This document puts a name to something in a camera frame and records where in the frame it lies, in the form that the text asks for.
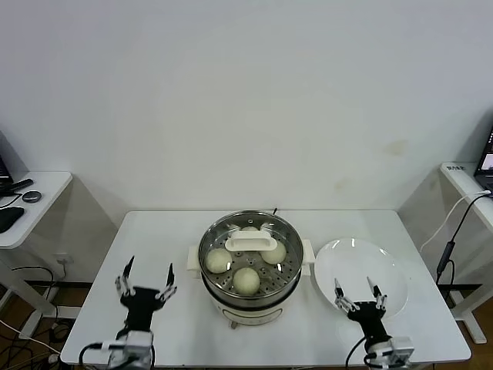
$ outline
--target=black cable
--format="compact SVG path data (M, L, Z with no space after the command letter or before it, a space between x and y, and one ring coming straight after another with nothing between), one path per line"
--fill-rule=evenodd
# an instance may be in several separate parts
M368 360L371 360L373 358L376 358L377 356L372 353L372 354L369 354L369 355L366 355L363 357L363 362L366 366L368 366L369 368L401 368L402 366L406 365L403 361L401 360L398 360L395 364L389 364L389 365L385 365L382 366L382 365L377 365L377 364L371 364Z
M154 365L156 364L156 350L154 345L151 346L151 354L153 355L153 359L151 360L151 370L154 369Z
M454 278L455 278L455 262L453 262L453 260L448 260L448 262L452 264L452 276L450 279L450 284L448 285L447 294L445 295L444 298L445 303L447 303L448 296L450 295L450 291L452 290L452 286L454 285Z
M90 345L85 346L79 353L79 366L82 366L85 368L84 365L84 354L89 350L89 349L101 349L102 348L102 342L97 342L97 343L91 343ZM109 345L108 349L124 349L124 345Z
M2 209L2 208L6 208L6 207L8 207L8 206L11 206L14 202L16 202L16 200L17 200L18 198L22 197L22 194L19 194L19 193L13 193L12 195L15 195L14 200L13 200L13 201L11 201L10 203L7 203L7 204L3 205L3 206L0 206L0 209Z
M16 267L16 268L13 268L12 271L18 271L18 270L29 270L29 269L38 269L38 270L44 270L44 271L47 271L49 272L50 274L50 278L51 278L51 281L50 281L50 286L49 286L49 289L48 289L48 294L51 292L52 290L52 287L54 286L54 280L55 280L55 277L54 277L54 274L53 272L46 268L46 267L42 267L42 266L24 266L24 267ZM29 320L29 317L31 316L32 312L27 316L27 318L23 321L23 323L21 324L21 328L24 326L24 324L27 322L27 320ZM55 306L55 319L58 318L58 307ZM43 331L35 336L39 336L41 334L44 334L46 333L47 331L49 331L50 329L46 330L46 331ZM0 334L0 338L4 338L6 340L9 340L11 342L11 344L6 348L8 349L8 357L7 357L7 362L5 364L3 364L2 366L0 366L0 369L3 369L3 368L8 368L10 367L10 361L12 361L14 358L16 358L24 349L28 349L26 348L28 345L29 345L29 340L26 341L26 343L24 344L24 346L20 347L20 346L16 346L15 343L18 342L18 341L22 341L22 339L19 339L19 338L8 338L8 337L5 337L4 335ZM20 348L15 354L12 354L12 349L13 348Z
M68 318L63 318L58 320L53 324L53 326L48 330L50 343L63 343L69 337L70 331L74 326L74 321Z
M453 242L455 240L455 237L457 237L457 234L458 234L459 230L461 229L462 224L464 223L465 217L468 215L469 210L471 209L472 205L474 203L476 203L476 200L480 200L481 198L484 198L484 197L491 197L491 194L482 194L479 197L474 198L473 201L470 202L470 204L468 205L468 208L464 212L464 215L462 215L461 222L459 223L459 226L457 226L457 229L455 229L454 235L452 236L450 241Z
M444 252L441 254L440 261L438 262L438 266L437 266L437 280L436 280L437 284L440 281L441 274L444 272L445 267L447 266L448 262L451 261L451 255L452 255L452 252L454 251L454 247L455 247L455 237L457 237L457 234L458 234L459 230L461 229L462 224L464 223L465 218L467 217L467 215L469 213L469 210L472 208L474 203L476 203L481 198L485 198L485 197L493 197L493 196L491 195L491 193L482 194L479 197L474 198L472 200L472 202L470 202L470 204L466 208L464 214L462 215L461 222L459 222L459 225L455 229L455 232L452 235L452 238L449 240L449 242L447 242L447 245L445 246Z
M84 354L86 351L89 349L101 349L102 348L102 343L91 343L90 345L85 346L79 353L79 366L84 367Z
M53 271L51 271L49 268L43 267L43 266L24 266L24 267L12 268L12 271L17 271L17 270L31 270L31 269L44 270L44 271L49 272L51 281L50 281L50 285L48 287L48 293L46 294L46 297L49 297L49 294L51 293L52 288L55 286L55 283L56 283L56 281L55 281L55 275L53 274ZM54 304L54 306L55 306L55 320L57 320L59 318L59 308L58 308L58 306L56 304Z
M346 357L346 370L349 369L349 360L350 360L351 356L353 355L354 351L356 351L356 348L358 348L360 346L360 344L364 342L365 339L366 338L363 337L362 339L357 341L357 343L354 345L354 347L349 351L349 354Z

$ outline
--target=steamed bun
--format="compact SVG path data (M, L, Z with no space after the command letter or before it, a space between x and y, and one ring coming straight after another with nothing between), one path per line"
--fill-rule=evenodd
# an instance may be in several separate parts
M259 274L252 268L241 268L233 276L233 286L238 294L254 295L260 288Z
M207 270L209 270L213 274L222 274L223 272L226 272L231 266L231 262L231 254L226 249L212 249L206 255Z
M273 251L261 251L260 256L268 264L280 264L286 258L286 247L277 241L277 247Z

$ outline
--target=white wall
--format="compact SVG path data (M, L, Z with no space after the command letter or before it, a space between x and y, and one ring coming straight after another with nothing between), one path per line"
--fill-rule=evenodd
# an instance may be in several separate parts
M117 225L131 209L397 209L440 162L476 159L492 12L0 2L0 130L30 170L73 172Z

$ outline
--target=white desk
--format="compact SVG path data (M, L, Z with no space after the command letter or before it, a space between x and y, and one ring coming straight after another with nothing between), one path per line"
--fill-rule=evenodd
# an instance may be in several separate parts
M476 163L443 163L441 172L450 181L463 197L466 194L476 193L483 188L474 179ZM470 203L475 197L469 197L466 201ZM472 209L483 224L493 232L493 201L491 199L480 199L474 203ZM493 297L493 279L486 281L479 289L470 294L466 299L462 297L460 291L452 291L450 296L456 306L451 310L455 319L463 321L471 334L472 339L477 344L486 343L486 337L479 327L472 311Z
M42 198L38 203L25 203L22 198L19 198L11 204L10 207L22 207L25 209L24 214L15 222L12 227L5 233L0 234L0 249L14 249L24 243L27 236L35 228L36 224L45 215L48 209L55 203L56 199L62 191L69 185L72 180L72 175L69 172L29 172L21 178L16 178L16 181L32 179L33 185L19 190L17 193L25 193L30 190L37 190L42 194ZM0 200L0 206L8 204L12 199L9 197ZM38 258L45 260L36 252L34 248L29 248L30 251ZM0 282L8 288L0 300L0 308L7 302L12 293L17 294L24 301L28 302L37 311L33 312L22 328L20 338L26 335L30 336L35 330L39 319L44 315L54 317L55 306L50 301L55 297L57 288L50 291L49 297L43 297L36 292L31 286L25 283L16 272L11 271L8 266L0 262ZM59 307L60 318L75 318L79 309Z
M22 244L39 220L41 220L41 217L45 215L62 191L72 181L72 175L70 172L29 172L17 181L24 179L32 179L35 183L30 187L19 190L18 193L37 190L42 194L42 198L38 203L31 204L25 203L19 198L10 206L22 207L25 209L25 213L9 230L0 234L0 249L13 249ZM12 199L1 199L0 206L8 204L10 200Z
M119 303L115 277L131 256L132 282L161 288L173 262L178 291L154 314L156 366L249 367L337 366L362 337L359 325L333 308L304 277L280 318L259 327L231 330L214 308L203 282L186 271L188 249L200 242L211 223L229 212L131 212L126 215L91 291L65 343L62 360L78 362L81 349L114 339L126 309ZM411 337L412 362L455 362L471 352L404 225L392 210L282 211L314 250L338 237L373 241L394 255L408 277L409 301L384 320L390 335ZM359 347L352 364L362 364ZM104 365L108 355L88 351L88 364Z

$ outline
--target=wooden floor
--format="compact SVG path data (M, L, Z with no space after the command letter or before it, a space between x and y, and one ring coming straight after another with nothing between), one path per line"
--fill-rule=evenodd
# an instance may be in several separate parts
M0 287L0 295L3 294L5 290L2 290ZM82 303L86 299L86 295L88 294L89 289L60 289L58 294L55 297L54 302L57 304L64 304L70 306L82 306ZM5 306L5 308L0 313L0 319L5 321L7 324L11 325L14 328L20 328L24 320L29 316L29 313L32 311L32 308L26 304L23 300L13 297L10 299L10 302ZM436 364L436 370L493 370L493 299L483 304L480 308L475 311L475 316L479 321L480 326L488 338L488 343L486 345L475 345L472 340L469 338L467 331L464 329L462 324L459 324L459 327L462 330L466 340L468 341L469 346L471 347L472 357L469 361L460 362L460 363L450 363L450 364ZM50 328L53 324L52 319L42 319L41 324L39 325L36 333L40 333ZM14 333L7 329L6 327L0 325L0 335L4 337L14 338ZM42 334L36 337L38 340L43 341L45 343L49 343L49 335L48 333ZM25 341L17 341L16 345L24 345ZM28 360L31 357L31 354L27 350L21 351L15 358L10 361L10 364L7 365L8 360L8 347L11 342L5 338L0 338L0 370L6 370L13 365L19 364L19 366L15 367L14 370L27 369L30 368L30 363L27 362L25 364L21 364L25 360ZM61 349L63 347L63 343L52 344L52 347ZM27 348L30 348L34 355L41 355L37 359L41 359L47 357L47 350L43 346L29 342ZM15 354L18 349L12 349L12 353Z

